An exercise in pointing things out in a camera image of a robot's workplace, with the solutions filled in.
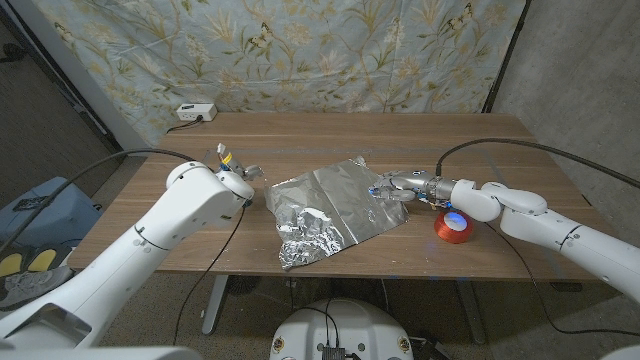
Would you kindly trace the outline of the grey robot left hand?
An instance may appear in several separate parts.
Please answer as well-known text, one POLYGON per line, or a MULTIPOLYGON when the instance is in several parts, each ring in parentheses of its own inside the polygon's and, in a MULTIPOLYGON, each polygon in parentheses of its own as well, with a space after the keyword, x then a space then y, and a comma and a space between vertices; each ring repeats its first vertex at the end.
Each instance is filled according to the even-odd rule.
POLYGON ((242 165, 232 154, 225 158, 226 166, 239 175, 243 180, 252 181, 258 177, 263 177, 264 172, 258 165, 242 165))

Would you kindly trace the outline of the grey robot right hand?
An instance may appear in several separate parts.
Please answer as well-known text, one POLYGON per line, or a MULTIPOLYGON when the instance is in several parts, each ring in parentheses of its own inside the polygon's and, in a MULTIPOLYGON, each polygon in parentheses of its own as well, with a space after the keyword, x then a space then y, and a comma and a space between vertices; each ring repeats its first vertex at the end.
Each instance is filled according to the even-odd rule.
POLYGON ((424 170, 390 171, 383 173, 368 188, 374 198, 409 202, 418 199, 428 202, 435 195, 437 184, 442 180, 424 170))

